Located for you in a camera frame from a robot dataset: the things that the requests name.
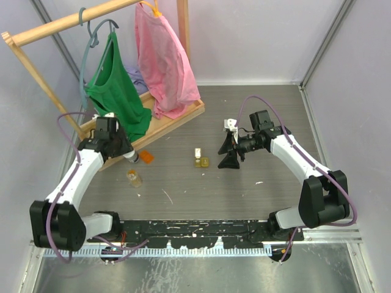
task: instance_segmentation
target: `clothing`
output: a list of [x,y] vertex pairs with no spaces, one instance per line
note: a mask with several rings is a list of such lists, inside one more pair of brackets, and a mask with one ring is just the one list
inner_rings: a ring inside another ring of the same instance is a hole
[[130,79],[132,80],[133,85],[137,90],[137,93],[139,95],[146,93],[148,91],[148,87],[142,78],[140,70],[137,67],[132,67],[126,64],[124,64],[123,67],[128,73]]
[[135,33],[138,65],[155,97],[153,115],[177,118],[200,99],[189,59],[166,18],[151,15],[136,4]]
[[125,71],[115,32],[108,37],[101,70],[85,87],[100,115],[115,113],[131,142],[144,136],[152,113],[143,107],[139,95]]

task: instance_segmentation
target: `wooden rod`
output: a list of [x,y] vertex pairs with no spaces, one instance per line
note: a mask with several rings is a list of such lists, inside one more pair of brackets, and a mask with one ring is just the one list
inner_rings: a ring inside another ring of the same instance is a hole
[[[106,3],[85,9],[82,14],[83,23],[137,2],[140,2],[140,0],[110,0]],[[50,23],[21,32],[20,34],[14,35],[12,38],[13,42],[18,47],[22,47],[26,44],[30,44],[34,41],[40,40],[41,38],[45,38],[49,35],[53,35],[77,25],[79,25],[79,13],[74,13],[60,18],[59,20],[54,20]]]
[[189,2],[188,0],[177,0],[179,41],[185,49],[190,60],[190,29],[189,29]]
[[[39,86],[42,88],[42,90],[49,96],[50,100],[56,105],[56,107],[60,110],[61,113],[67,113],[68,111],[64,107],[64,105],[61,103],[59,98],[54,93],[53,89],[48,85],[48,83],[45,81],[43,76],[40,74],[38,69],[34,66],[34,64],[31,62],[31,60],[28,58],[26,53],[19,48],[15,42],[13,41],[12,36],[8,32],[3,32],[1,34],[4,41],[9,45],[12,52],[17,56],[19,61],[23,64],[24,67],[26,67],[27,71],[30,72],[31,76],[35,79],[35,81],[39,84]],[[68,122],[71,124],[73,129],[78,133],[79,138],[82,140],[86,137],[83,130],[81,130],[80,126],[77,124],[77,122],[69,115],[65,117]]]

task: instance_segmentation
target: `gray floor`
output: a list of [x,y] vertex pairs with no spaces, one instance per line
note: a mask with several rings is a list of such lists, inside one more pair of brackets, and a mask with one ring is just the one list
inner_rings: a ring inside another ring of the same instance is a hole
[[295,244],[282,266],[267,257],[132,258],[105,266],[95,258],[42,262],[34,292],[355,293],[345,244]]
[[[223,119],[236,118],[251,94],[270,101],[297,141],[317,158],[298,87],[210,86],[200,87],[200,93],[205,113],[147,146],[155,156],[152,164],[123,160],[95,175],[81,202],[82,215],[105,209],[119,212],[122,219],[267,219],[270,212],[298,203],[301,184],[266,150],[248,154],[240,170],[217,168],[223,158],[217,155],[225,139]],[[263,109],[259,100],[250,100],[240,126],[250,128],[249,114]],[[208,168],[193,166],[197,147],[209,157]],[[130,168],[144,180],[141,188],[128,184]]]

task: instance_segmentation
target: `wooden frame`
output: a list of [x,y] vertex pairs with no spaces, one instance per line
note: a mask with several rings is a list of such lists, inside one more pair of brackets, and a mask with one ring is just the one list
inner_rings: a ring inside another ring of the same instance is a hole
[[[140,0],[111,0],[106,3],[85,9],[82,13],[83,23],[93,20],[97,17],[103,16],[110,12],[122,9],[124,7],[130,6],[140,2]],[[188,0],[177,0],[177,10],[178,10],[178,23],[179,23],[179,39],[183,45],[188,57],[190,56],[190,46],[189,46],[189,12],[188,12]],[[50,23],[43,24],[39,27],[35,27],[25,32],[21,32],[16,35],[11,35],[8,32],[3,32],[1,36],[4,41],[10,47],[12,52],[16,55],[19,61],[24,65],[31,76],[35,79],[38,85],[42,90],[48,95],[50,100],[56,105],[58,110],[61,113],[67,113],[65,106],[62,104],[59,97],[56,95],[54,90],[50,85],[45,81],[43,76],[40,74],[38,69],[34,66],[28,56],[21,49],[22,46],[40,40],[42,38],[48,37],[50,35],[62,32],[66,29],[69,29],[74,26],[79,25],[79,13],[74,13],[72,15],[60,18],[59,20],[54,20]],[[151,94],[145,93],[141,95],[141,100],[144,107],[152,108],[154,98]],[[174,130],[175,128],[181,126],[182,124],[188,122],[189,120],[195,118],[205,111],[205,105],[201,100],[196,101],[194,104],[190,105],[184,115],[177,119],[170,119],[168,117],[163,117],[160,120],[152,118],[150,127],[146,135],[137,141],[133,142],[132,145],[136,150],[148,145],[149,143],[155,141],[161,136],[167,134],[168,132]],[[91,120],[81,126],[69,115],[65,117],[71,126],[78,133],[79,138],[82,140],[89,136],[89,131],[95,127],[95,121]],[[123,157],[110,159],[108,160],[105,167],[108,167],[115,162],[119,161]]]

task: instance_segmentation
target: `yellow hanger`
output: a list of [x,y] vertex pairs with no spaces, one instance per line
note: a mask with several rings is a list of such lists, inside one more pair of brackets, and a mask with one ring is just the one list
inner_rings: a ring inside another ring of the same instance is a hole
[[140,1],[140,3],[143,3],[143,4],[145,4],[146,6],[151,7],[152,13],[153,13],[153,16],[154,16],[154,17],[159,17],[159,16],[161,16],[161,13],[160,13],[159,7],[158,7],[158,0],[154,0],[154,2],[155,2],[155,6],[153,6],[152,4],[150,4],[150,3],[148,3],[148,2]]

